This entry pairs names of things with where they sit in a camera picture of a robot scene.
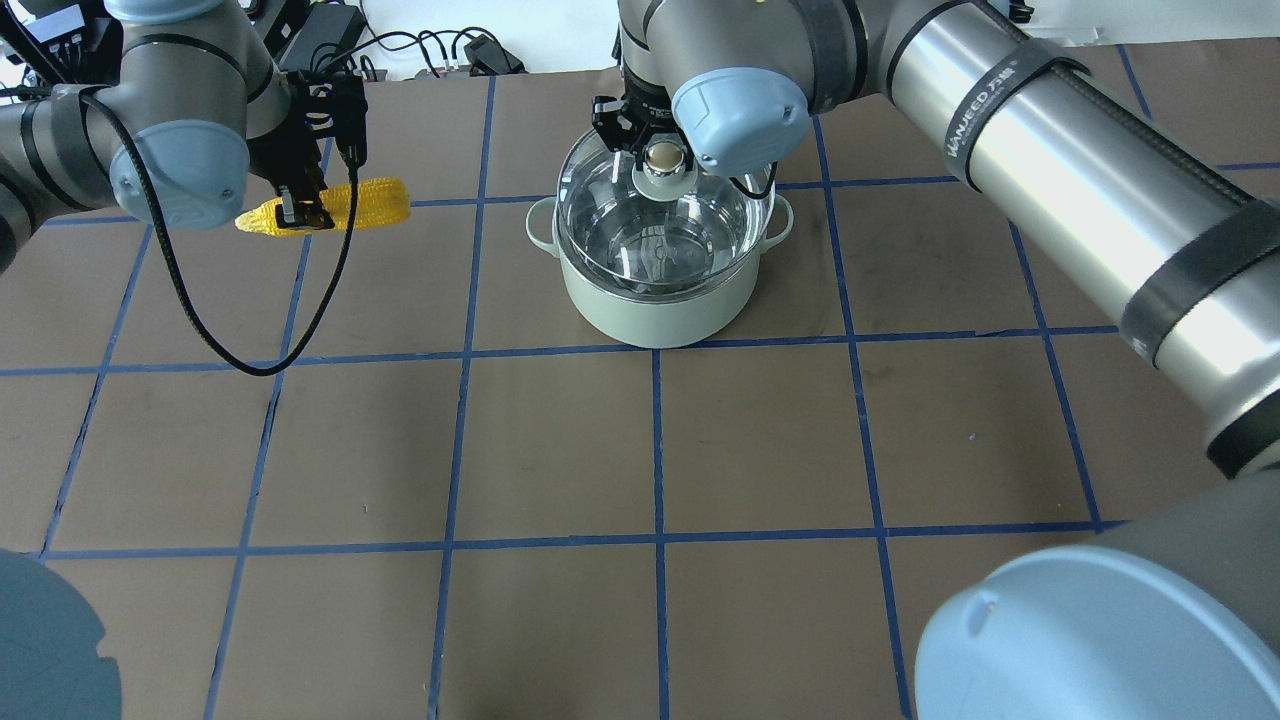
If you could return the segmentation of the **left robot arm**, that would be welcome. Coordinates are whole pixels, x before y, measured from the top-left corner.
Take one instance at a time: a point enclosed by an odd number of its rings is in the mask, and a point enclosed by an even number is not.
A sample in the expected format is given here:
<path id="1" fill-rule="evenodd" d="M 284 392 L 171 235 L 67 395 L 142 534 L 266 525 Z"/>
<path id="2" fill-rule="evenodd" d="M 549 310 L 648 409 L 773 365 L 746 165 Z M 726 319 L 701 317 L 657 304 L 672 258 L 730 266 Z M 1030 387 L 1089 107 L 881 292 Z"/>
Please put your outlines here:
<path id="1" fill-rule="evenodd" d="M 369 154 L 362 81 L 337 67 L 279 69 L 236 1 L 102 3 L 123 29 L 118 82 L 3 90 L 22 97 L 3 106 L 3 273 L 51 219 L 119 206 L 150 222 L 197 336 L 246 375 L 282 374 L 306 350 L 346 268 Z M 296 346 L 274 365 L 253 365 L 196 313 L 170 231 L 229 223 L 251 174 L 280 200 L 269 224 L 335 229 L 321 195 L 325 137 L 349 182 L 338 265 Z M 100 653 L 104 637 L 69 582 L 3 548 L 3 719 L 122 719 L 120 670 Z"/>

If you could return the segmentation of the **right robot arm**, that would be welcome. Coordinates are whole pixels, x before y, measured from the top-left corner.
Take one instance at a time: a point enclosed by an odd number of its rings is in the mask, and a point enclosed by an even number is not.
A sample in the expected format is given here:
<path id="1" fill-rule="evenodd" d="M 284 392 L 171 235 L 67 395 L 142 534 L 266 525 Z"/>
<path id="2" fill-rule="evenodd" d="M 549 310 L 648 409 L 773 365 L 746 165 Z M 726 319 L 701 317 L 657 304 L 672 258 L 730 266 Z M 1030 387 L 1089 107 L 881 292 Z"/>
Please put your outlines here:
<path id="1" fill-rule="evenodd" d="M 1277 716 L 1277 202 L 1125 109 L 987 1 L 622 1 L 628 96 L 703 169 L 785 158 L 884 95 L 1199 406 L 1226 483 L 956 593 L 922 719 Z"/>

